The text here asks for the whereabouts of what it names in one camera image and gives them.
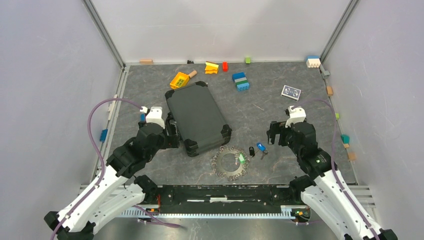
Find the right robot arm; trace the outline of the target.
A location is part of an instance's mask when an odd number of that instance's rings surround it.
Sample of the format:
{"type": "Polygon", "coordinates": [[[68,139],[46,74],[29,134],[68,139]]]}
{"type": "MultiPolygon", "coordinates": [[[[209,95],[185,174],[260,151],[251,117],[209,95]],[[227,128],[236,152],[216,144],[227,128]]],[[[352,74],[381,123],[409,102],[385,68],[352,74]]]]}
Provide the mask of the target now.
{"type": "Polygon", "coordinates": [[[340,240],[396,240],[392,229],[383,229],[360,204],[332,157],[319,148],[314,126],[306,121],[272,121],[266,132],[270,144],[288,147],[304,176],[289,183],[289,199],[306,204],[340,240]]]}

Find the black key tag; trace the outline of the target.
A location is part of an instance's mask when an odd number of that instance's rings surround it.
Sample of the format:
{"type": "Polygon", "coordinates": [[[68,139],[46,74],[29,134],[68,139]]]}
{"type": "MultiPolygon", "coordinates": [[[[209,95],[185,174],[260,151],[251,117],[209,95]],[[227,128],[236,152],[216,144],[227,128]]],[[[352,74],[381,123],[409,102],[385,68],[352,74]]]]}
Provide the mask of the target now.
{"type": "Polygon", "coordinates": [[[254,149],[254,147],[253,147],[253,146],[250,146],[250,147],[248,148],[248,150],[249,150],[249,155],[250,155],[251,157],[254,157],[254,156],[256,155],[256,152],[255,152],[255,149],[254,149]]]}

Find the green key tag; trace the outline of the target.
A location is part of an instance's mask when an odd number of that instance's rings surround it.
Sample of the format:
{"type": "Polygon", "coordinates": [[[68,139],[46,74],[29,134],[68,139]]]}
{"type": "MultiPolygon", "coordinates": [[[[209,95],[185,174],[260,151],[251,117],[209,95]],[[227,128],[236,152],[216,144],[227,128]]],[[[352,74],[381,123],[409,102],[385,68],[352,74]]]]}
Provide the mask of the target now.
{"type": "Polygon", "coordinates": [[[241,154],[241,153],[238,156],[238,160],[239,160],[241,165],[246,163],[246,159],[245,159],[244,155],[241,154]]]}

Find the metal disc keyring with rings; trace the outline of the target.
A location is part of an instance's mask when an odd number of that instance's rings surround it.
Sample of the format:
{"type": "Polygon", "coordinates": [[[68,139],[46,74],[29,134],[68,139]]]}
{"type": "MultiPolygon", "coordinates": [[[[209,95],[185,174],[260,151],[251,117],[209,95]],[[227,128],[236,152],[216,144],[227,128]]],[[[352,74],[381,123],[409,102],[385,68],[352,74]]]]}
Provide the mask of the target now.
{"type": "Polygon", "coordinates": [[[229,182],[234,182],[248,174],[250,156],[243,149],[237,146],[223,145],[218,152],[211,158],[210,166],[213,173],[229,182]],[[239,154],[243,154],[246,161],[240,164],[239,154]]]}

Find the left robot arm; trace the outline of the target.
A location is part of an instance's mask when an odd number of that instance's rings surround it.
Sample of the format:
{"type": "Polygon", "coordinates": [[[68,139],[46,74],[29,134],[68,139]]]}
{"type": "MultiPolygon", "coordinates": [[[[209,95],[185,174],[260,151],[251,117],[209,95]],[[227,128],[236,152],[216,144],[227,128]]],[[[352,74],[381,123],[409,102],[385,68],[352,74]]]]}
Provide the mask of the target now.
{"type": "Polygon", "coordinates": [[[158,186],[146,175],[138,176],[126,189],[109,196],[142,170],[159,150],[170,148],[162,110],[152,108],[139,123],[135,137],[116,148],[102,165],[100,174],[68,206],[50,211],[44,221],[52,229],[51,239],[91,240],[123,211],[158,198],[158,186]]]}

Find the blue key tag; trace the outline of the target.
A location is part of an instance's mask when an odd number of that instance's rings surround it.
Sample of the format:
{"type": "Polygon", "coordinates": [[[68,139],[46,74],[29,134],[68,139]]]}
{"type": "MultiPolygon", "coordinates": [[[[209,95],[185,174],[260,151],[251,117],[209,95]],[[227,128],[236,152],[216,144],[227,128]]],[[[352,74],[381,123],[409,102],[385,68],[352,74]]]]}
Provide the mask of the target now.
{"type": "Polygon", "coordinates": [[[260,142],[258,142],[257,144],[256,144],[256,146],[257,146],[257,148],[261,151],[261,153],[262,153],[262,155],[261,155],[261,160],[263,160],[264,159],[264,157],[268,154],[268,150],[267,150],[267,148],[262,144],[262,143],[260,143],[260,142]]]}

